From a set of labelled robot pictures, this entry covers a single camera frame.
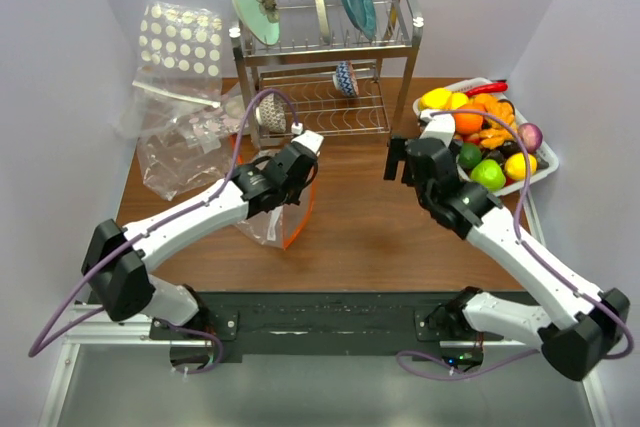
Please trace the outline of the orange fruit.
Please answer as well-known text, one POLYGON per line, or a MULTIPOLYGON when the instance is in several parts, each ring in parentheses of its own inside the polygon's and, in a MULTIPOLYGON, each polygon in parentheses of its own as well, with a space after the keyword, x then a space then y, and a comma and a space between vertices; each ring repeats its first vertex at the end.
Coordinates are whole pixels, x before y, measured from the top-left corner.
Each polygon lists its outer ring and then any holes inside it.
POLYGON ((453 114, 455 131, 458 134, 467 136, 478 133, 482 129, 484 117, 482 115, 461 113, 461 110, 485 112, 485 107, 482 104, 467 103, 458 108, 453 114))

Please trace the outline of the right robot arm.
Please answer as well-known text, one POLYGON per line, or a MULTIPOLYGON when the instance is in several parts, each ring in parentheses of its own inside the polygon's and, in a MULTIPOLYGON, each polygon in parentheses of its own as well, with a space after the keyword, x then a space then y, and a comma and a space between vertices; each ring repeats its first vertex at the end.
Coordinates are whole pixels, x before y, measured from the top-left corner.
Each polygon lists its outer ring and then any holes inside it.
POLYGON ((569 269, 521 230, 511 211, 484 186, 462 180, 453 152, 437 138, 394 136, 384 177, 414 188, 419 205, 442 227, 487 254, 533 297, 529 306, 467 287, 422 318, 459 339, 492 333, 542 354, 562 376, 583 380, 627 333, 629 298, 569 269))

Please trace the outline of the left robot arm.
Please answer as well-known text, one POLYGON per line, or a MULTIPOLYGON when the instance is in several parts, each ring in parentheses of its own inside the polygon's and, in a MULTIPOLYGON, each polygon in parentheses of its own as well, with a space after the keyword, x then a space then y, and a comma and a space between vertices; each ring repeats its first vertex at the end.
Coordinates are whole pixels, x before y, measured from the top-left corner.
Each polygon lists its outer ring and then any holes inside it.
POLYGON ((153 276, 163 262, 201 238, 277 207, 300 202, 318 172, 321 144, 294 138, 272 157, 236 167, 191 199, 147 219, 94 230, 82 273, 113 322, 137 314, 171 324, 185 339, 210 327, 210 310, 195 290, 153 276))

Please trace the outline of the orange zip top bag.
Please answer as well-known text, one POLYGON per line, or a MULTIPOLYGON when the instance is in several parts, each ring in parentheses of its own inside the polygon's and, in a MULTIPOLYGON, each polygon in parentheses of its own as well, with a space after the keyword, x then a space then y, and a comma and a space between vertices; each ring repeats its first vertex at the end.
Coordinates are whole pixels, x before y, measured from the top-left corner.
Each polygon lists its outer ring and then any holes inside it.
POLYGON ((240 189, 241 198, 248 205, 247 215, 235 222, 234 227, 257 244, 282 250, 293 243, 309 221, 315 198, 314 179, 302 192, 298 205, 266 206, 269 185, 261 168, 286 145, 278 151, 257 154, 250 162, 235 167, 231 177, 231 183, 240 189))

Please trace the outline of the dark green avocado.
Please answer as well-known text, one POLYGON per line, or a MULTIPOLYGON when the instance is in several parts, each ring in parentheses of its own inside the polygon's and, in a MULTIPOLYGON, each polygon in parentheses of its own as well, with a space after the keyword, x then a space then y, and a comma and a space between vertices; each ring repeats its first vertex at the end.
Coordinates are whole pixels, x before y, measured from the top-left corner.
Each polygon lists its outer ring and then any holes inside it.
POLYGON ((458 154, 458 164, 464 170, 474 169, 481 161, 482 152, 481 149, 474 143, 465 142, 458 154))

